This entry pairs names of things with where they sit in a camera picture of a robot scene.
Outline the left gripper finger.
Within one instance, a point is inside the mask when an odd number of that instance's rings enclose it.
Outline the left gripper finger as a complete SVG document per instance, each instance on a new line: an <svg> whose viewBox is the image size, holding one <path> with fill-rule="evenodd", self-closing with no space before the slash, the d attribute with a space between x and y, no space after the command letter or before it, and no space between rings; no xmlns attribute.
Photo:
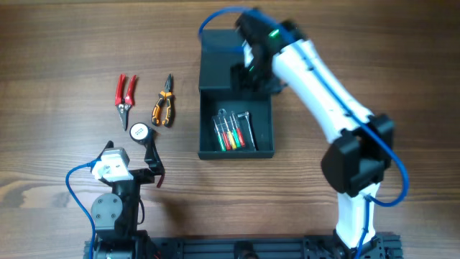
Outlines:
<svg viewBox="0 0 460 259"><path fill-rule="evenodd" d="M165 168L158 155L154 136L155 131L149 131L146 138L144 139L144 147L146 148L144 161L155 176L160 176L160 179L157 183L157 187L160 188L165 178Z"/></svg>
<svg viewBox="0 0 460 259"><path fill-rule="evenodd" d="M97 157L96 159L97 159L97 160L100 160L102 154L104 153L104 151L105 151L106 149L113 148L113 147L114 147L114 143L113 143L111 140L109 140L109 141L106 143L105 147L103 148L103 150L101 151L101 153L98 155L98 157Z"/></svg>

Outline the silver socket wrench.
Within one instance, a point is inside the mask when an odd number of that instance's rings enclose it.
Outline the silver socket wrench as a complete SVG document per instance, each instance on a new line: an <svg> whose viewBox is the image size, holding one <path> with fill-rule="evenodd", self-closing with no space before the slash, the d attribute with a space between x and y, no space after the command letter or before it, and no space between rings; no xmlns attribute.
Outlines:
<svg viewBox="0 0 460 259"><path fill-rule="evenodd" d="M251 142L252 142L252 146L253 146L254 150L258 151L258 147L257 147L256 140L255 140L255 137L254 137L254 132L253 132L253 129L252 129L252 121L251 121L250 113L249 112L242 112L242 113L238 113L237 116L238 116L239 119L241 119L241 118L246 119L248 130L249 130L249 136L250 136L250 139L251 139Z"/></svg>

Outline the clear case of screwdrivers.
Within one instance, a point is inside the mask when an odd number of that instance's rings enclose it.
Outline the clear case of screwdrivers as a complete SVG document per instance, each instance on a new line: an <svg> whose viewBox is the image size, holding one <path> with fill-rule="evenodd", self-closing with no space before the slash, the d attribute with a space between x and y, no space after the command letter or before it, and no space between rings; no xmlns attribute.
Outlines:
<svg viewBox="0 0 460 259"><path fill-rule="evenodd" d="M220 151L235 151L247 146L234 112L219 109L218 114L212 117L212 122Z"/></svg>

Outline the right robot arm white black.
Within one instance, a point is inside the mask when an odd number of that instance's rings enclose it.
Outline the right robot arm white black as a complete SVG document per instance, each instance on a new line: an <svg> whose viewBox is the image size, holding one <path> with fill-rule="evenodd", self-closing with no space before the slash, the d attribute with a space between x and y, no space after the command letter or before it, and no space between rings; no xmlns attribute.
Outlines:
<svg viewBox="0 0 460 259"><path fill-rule="evenodd" d="M396 161L394 124L360 104L328 69L308 39L290 21L281 23L258 9L244 8L236 21L244 43L240 87L274 93L286 83L317 120L329 143L321 170L337 192L335 236L349 255L369 249L377 191Z"/></svg>

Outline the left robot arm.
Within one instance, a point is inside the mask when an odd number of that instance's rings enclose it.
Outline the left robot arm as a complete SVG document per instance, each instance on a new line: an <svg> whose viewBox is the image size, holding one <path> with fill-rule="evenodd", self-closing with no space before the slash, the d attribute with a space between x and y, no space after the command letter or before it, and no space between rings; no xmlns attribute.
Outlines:
<svg viewBox="0 0 460 259"><path fill-rule="evenodd" d="M165 169L157 153L155 131L131 134L133 141L146 149L147 168L129 170L129 157L122 147L108 141L98 155L93 173L102 173L98 180L111 187L111 192L100 195L93 202L91 216L95 224L94 241L85 242L83 258L161 258L159 248L145 230L138 230L144 214L140 196L142 184L155 182L165 176Z"/></svg>

